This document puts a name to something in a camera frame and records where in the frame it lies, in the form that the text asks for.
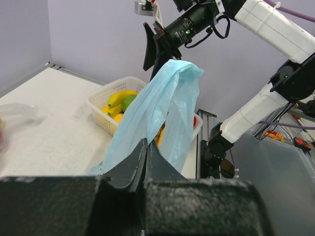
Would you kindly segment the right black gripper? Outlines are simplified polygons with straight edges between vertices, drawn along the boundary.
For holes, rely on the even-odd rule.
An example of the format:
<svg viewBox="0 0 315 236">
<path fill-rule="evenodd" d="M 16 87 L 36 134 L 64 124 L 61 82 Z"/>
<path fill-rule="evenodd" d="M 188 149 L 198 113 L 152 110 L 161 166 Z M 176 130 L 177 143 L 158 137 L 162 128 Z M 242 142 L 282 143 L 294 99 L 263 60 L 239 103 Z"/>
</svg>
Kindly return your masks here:
<svg viewBox="0 0 315 236">
<path fill-rule="evenodd" d="M 155 22 L 156 34 L 147 22 L 143 24 L 147 39 L 143 69 L 153 67 L 150 80 L 170 59 L 181 58 L 181 46 L 193 48 L 213 33 L 216 12 L 216 2 L 197 2 L 166 27 Z"/>
</svg>

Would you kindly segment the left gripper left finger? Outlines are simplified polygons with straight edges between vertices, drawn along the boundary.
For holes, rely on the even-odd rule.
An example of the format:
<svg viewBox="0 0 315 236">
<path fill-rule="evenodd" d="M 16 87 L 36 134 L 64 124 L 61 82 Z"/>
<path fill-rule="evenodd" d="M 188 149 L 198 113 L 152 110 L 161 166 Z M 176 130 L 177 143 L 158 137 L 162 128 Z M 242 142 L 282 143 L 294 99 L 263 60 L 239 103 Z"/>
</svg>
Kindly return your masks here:
<svg viewBox="0 0 315 236">
<path fill-rule="evenodd" d="M 139 141 L 123 161 L 101 175 L 98 191 L 113 192 L 115 190 L 128 193 L 142 193 L 147 160 L 148 141 Z"/>
</svg>

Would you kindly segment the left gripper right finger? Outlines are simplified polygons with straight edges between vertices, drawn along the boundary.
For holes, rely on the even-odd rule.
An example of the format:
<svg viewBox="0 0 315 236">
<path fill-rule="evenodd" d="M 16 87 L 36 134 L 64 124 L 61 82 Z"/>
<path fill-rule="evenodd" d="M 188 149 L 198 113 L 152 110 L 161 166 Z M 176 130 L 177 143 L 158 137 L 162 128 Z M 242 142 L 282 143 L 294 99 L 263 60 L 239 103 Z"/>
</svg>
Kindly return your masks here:
<svg viewBox="0 0 315 236">
<path fill-rule="evenodd" d="M 159 147 L 153 140 L 147 147 L 145 182 L 150 180 L 182 180 L 181 175 L 160 153 Z"/>
</svg>

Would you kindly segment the light blue plastic bag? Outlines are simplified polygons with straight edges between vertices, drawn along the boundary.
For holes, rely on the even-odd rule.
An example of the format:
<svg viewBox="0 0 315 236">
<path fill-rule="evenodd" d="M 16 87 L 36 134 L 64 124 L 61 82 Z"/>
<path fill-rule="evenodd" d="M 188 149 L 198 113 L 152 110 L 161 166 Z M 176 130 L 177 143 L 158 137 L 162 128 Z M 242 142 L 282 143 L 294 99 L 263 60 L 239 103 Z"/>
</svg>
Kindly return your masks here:
<svg viewBox="0 0 315 236">
<path fill-rule="evenodd" d="M 148 143 L 164 127 L 159 150 L 181 172 L 193 141 L 193 120 L 204 71 L 184 60 L 170 59 L 139 92 L 119 123 L 103 160 L 90 175 L 102 175 L 127 158 L 142 138 Z"/>
</svg>

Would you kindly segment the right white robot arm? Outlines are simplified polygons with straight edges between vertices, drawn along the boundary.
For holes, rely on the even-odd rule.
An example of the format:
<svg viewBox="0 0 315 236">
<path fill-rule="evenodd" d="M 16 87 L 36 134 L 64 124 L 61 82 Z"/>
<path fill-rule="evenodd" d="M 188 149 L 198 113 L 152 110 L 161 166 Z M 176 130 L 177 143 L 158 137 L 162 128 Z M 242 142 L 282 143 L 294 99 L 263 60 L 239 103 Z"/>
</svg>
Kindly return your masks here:
<svg viewBox="0 0 315 236">
<path fill-rule="evenodd" d="M 315 38 L 287 18 L 288 10 L 268 0 L 177 0 L 181 16 L 168 26 L 144 24 L 144 70 L 158 71 L 180 60 L 180 47 L 195 47 L 202 31 L 217 36 L 199 58 L 209 63 L 214 81 L 201 104 L 222 113 L 210 132 L 201 172 L 219 177 L 234 144 L 273 112 L 311 95 L 315 89 Z"/>
</svg>

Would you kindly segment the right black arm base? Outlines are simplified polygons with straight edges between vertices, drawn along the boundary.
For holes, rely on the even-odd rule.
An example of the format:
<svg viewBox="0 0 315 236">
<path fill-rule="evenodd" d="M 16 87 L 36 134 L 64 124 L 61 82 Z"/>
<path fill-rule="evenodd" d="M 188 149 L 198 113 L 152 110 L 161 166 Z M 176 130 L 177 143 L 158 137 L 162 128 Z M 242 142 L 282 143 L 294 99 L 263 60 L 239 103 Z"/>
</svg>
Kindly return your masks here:
<svg viewBox="0 0 315 236">
<path fill-rule="evenodd" d="M 239 169 L 226 158 L 226 152 L 223 153 L 222 148 L 219 148 L 219 152 L 212 154 L 205 140 L 200 142 L 199 161 L 199 178 L 239 178 Z"/>
</svg>

